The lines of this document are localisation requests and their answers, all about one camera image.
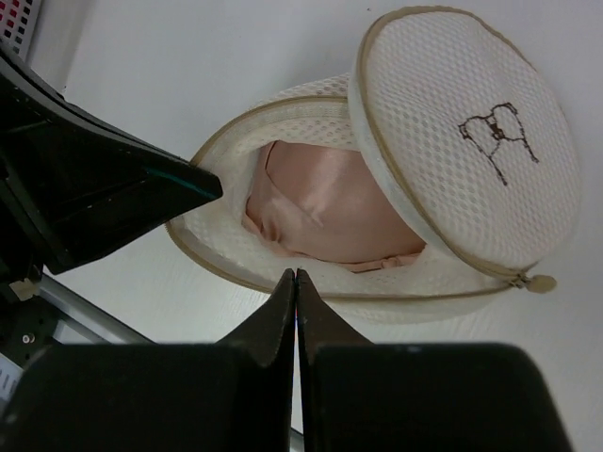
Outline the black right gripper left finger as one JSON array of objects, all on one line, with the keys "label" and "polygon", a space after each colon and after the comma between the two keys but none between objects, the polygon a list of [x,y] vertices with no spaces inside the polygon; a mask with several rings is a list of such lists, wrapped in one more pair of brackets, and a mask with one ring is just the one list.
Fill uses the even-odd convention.
[{"label": "black right gripper left finger", "polygon": [[1,419],[5,451],[286,451],[295,274],[214,344],[39,352]]}]

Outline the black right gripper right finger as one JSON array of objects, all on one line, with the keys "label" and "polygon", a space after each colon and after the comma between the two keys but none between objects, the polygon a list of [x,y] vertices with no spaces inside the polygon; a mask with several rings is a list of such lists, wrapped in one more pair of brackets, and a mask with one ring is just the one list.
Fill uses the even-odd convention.
[{"label": "black right gripper right finger", "polygon": [[375,344],[296,276],[308,451],[568,451],[546,381],[499,343]]}]

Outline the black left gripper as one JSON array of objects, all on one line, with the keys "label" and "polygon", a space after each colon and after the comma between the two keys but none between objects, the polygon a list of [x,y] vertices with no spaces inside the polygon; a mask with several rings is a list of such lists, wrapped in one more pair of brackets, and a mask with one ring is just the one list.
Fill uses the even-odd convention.
[{"label": "black left gripper", "polygon": [[67,103],[1,50],[1,354],[52,339],[41,273],[108,256],[220,198],[219,178]]}]

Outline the pink satin bra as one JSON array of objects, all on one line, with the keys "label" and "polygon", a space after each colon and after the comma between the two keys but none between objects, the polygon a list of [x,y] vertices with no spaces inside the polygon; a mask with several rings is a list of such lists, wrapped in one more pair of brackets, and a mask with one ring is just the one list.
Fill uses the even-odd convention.
[{"label": "pink satin bra", "polygon": [[242,224],[279,256],[353,273],[408,266],[426,246],[359,152],[281,140],[259,153]]}]

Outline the round beige mesh laundry bag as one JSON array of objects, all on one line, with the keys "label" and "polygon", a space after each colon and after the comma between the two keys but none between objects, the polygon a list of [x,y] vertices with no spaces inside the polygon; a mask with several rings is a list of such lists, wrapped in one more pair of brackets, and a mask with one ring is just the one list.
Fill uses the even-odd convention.
[{"label": "round beige mesh laundry bag", "polygon": [[[242,224],[261,149],[273,142],[357,151],[426,246],[408,266],[364,273],[283,257]],[[478,310],[556,280],[535,266],[571,233],[579,158],[553,91],[476,15],[402,8],[364,35],[351,71],[287,89],[226,123],[194,155],[221,197],[167,224],[191,260],[270,292],[288,268],[310,274],[340,314],[419,323]]]}]

